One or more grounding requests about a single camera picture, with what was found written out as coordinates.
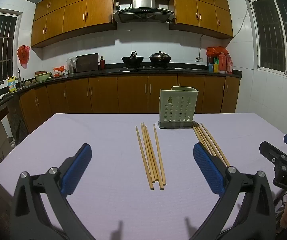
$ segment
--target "stainless steel range hood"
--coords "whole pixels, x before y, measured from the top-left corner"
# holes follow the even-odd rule
[[[132,0],[132,8],[116,11],[116,22],[170,22],[173,12],[156,8],[156,0]]]

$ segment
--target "black countertop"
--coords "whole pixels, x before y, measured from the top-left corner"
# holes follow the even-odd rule
[[[64,82],[66,80],[70,79],[78,79],[78,78],[86,78],[86,77],[94,77],[94,76],[107,76],[107,75],[117,75],[117,74],[199,74],[199,75],[211,75],[211,76],[230,76],[230,77],[237,77],[241,78],[242,77],[242,71],[238,70],[233,70],[233,74],[225,74],[225,73],[213,73],[209,72],[208,70],[205,69],[196,69],[196,68],[189,68],[191,67],[192,64],[180,64],[180,68],[168,68],[168,69],[151,69],[148,66],[145,68],[140,68],[137,70],[130,70],[126,69],[125,67],[118,67],[118,68],[107,68],[105,70],[92,70],[92,71],[87,71],[87,72],[80,72],[80,73],[73,73],[69,75],[64,75],[61,77],[53,77],[53,78],[48,78],[45,81],[33,83],[29,86],[25,86],[23,88],[17,89],[15,92],[8,93],[5,95],[5,97],[0,101],[0,106],[2,106],[4,103],[12,99],[16,95],[20,95],[32,88],[39,87],[42,85],[46,84],[51,84],[51,83],[56,83],[56,82]],[[172,67],[178,67],[179,64],[175,63]]]

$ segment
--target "bottle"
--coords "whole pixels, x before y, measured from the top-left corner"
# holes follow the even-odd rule
[[[100,69],[105,69],[105,63],[104,63],[103,56],[101,56],[101,60],[100,60]]]

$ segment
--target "white tablecloth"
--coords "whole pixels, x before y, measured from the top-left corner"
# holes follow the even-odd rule
[[[192,129],[157,129],[167,185],[149,189],[135,126],[145,122],[156,151],[153,123],[158,114],[55,114],[21,142],[0,164],[0,184],[13,195],[22,171],[31,175],[59,167],[83,143],[93,157],[73,195],[71,207],[97,240],[178,240],[200,227],[218,200],[193,158],[198,142]],[[230,164],[240,172],[266,173],[274,165],[259,153],[268,141],[287,154],[284,134],[256,114],[195,114],[213,135]],[[236,206],[224,228],[232,226]],[[60,225],[48,199],[43,201],[53,225]]]

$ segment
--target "plastic bag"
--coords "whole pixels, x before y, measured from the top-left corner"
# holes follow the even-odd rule
[[[19,58],[20,64],[24,69],[27,69],[27,64],[29,61],[29,51],[30,47],[22,45],[17,51],[17,56]]]

